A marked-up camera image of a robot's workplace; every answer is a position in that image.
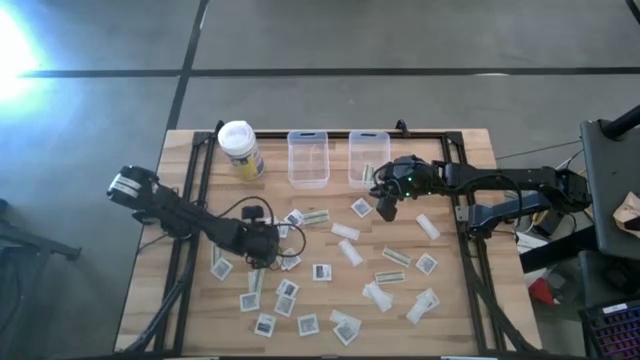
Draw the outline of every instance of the red object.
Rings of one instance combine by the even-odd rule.
[[[551,291],[549,291],[549,285],[547,285],[547,281],[543,278],[538,278],[529,286],[529,295],[545,304],[555,304],[553,302],[553,296],[551,296]]]

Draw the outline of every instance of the plastic storage bin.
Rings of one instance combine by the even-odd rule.
[[[358,130],[349,133],[349,186],[353,189],[367,189],[371,184],[363,181],[364,167],[369,164],[374,169],[389,162],[391,140],[384,131]]]
[[[296,189],[319,189],[329,182],[329,136],[322,130],[291,131],[289,182]]]

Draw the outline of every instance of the concrete floor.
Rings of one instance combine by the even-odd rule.
[[[0,29],[17,29],[3,33],[22,34],[26,44],[3,55],[0,77],[26,65],[180,69],[198,4],[0,0]],[[216,0],[193,66],[619,67],[640,64],[639,44],[640,26],[623,0]],[[11,86],[0,90],[0,197],[17,224],[83,248],[76,263],[51,262],[16,347],[24,359],[108,353],[141,226],[105,190],[124,164],[157,166],[178,78],[4,83]],[[615,74],[192,78],[177,128],[212,128],[218,119],[379,128],[403,118],[415,128],[489,128],[500,157],[577,140],[581,121],[637,105],[638,88],[639,75]],[[578,149],[499,164],[555,165]],[[575,324],[561,326],[573,340],[558,341],[547,321],[540,321],[545,347],[580,352],[567,345],[581,341]]]

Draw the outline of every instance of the wooden table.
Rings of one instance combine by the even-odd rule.
[[[182,188],[192,136],[193,131],[178,130],[167,133],[158,168],[158,175],[164,185]],[[479,168],[496,166],[487,130],[463,130],[463,136],[470,164]],[[184,355],[476,353],[467,289],[449,198],[425,196],[415,201],[399,203],[396,221],[391,223],[384,222],[375,212],[360,219],[351,210],[350,205],[363,196],[371,205],[375,203],[367,197],[365,191],[349,187],[347,140],[330,140],[331,178],[327,187],[319,190],[295,190],[291,187],[287,179],[286,141],[260,140],[260,149],[266,163],[265,176],[255,182],[246,183],[235,176],[226,156],[216,145],[208,192],[209,210],[219,213],[242,197],[259,195],[267,198],[279,217],[284,217],[294,208],[302,212],[328,209],[331,222],[304,228],[308,244],[301,256],[302,263],[289,272],[267,270],[260,311],[246,313],[240,312],[238,297],[248,290],[248,265],[245,264],[244,258],[225,254],[225,258],[231,261],[234,268],[224,282],[219,281],[210,273],[211,242],[203,235],[191,291]],[[406,154],[417,154],[427,161],[442,160],[439,141],[391,141],[392,159]],[[200,174],[197,173],[195,178],[197,182]],[[476,197],[479,203],[485,204],[497,203],[503,199],[500,192],[479,192]],[[237,209],[230,215],[239,216],[239,212]],[[442,234],[440,238],[430,240],[418,226],[415,218],[421,213],[426,214],[439,229]],[[365,259],[363,264],[354,268],[343,255],[337,245],[341,238],[330,232],[333,222],[360,230],[360,239],[353,244]],[[159,234],[159,228],[145,229],[142,243]],[[294,234],[284,240],[282,246],[298,249],[300,243],[299,234]],[[361,293],[363,286],[374,280],[375,272],[403,269],[382,257],[381,252],[385,246],[410,255],[414,262],[405,270],[406,282],[381,286],[384,291],[394,295],[393,307],[382,313],[373,301]],[[117,348],[130,344],[157,311],[164,288],[170,250],[169,241],[159,242],[138,256]],[[424,252],[439,262],[429,276],[413,266],[415,260]],[[488,255],[498,303],[528,341],[539,347],[538,330],[512,237],[496,233],[488,241]],[[333,281],[312,281],[312,264],[331,264]],[[300,286],[297,303],[290,318],[273,311],[277,299],[275,290],[285,278]],[[433,288],[441,305],[414,326],[405,316],[413,306],[416,295],[427,288]],[[332,332],[335,324],[329,321],[329,315],[333,309],[362,320],[360,335],[349,346],[345,347]],[[271,338],[253,333],[260,312],[276,315],[277,323]],[[321,332],[302,338],[298,335],[297,317],[311,313],[317,314]],[[490,338],[486,313],[483,319],[485,332]],[[170,324],[168,345],[173,339],[173,331],[174,326]]]

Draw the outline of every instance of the black line on floor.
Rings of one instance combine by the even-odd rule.
[[[634,0],[625,0],[625,2],[627,3],[629,10],[631,10],[633,17],[636,18],[638,25],[640,25],[640,10],[638,10],[638,5]]]
[[[20,75],[21,78],[144,78],[178,77],[181,70],[38,70]]]
[[[203,69],[191,77],[637,75],[640,67]]]
[[[200,4],[198,5],[198,12],[196,13],[196,19],[193,22],[193,28],[191,29],[189,46],[187,47],[187,53],[182,64],[180,80],[178,80],[176,93],[173,97],[173,102],[171,103],[171,111],[169,112],[169,119],[167,120],[166,126],[167,130],[174,130],[178,126],[178,120],[180,119],[180,110],[182,110],[182,103],[184,102],[184,96],[187,92],[187,85],[189,84],[189,76],[191,76],[193,61],[196,58],[196,50],[198,49],[198,41],[200,40],[200,33],[202,32],[204,16],[207,12],[207,5],[209,5],[209,0],[200,0]]]

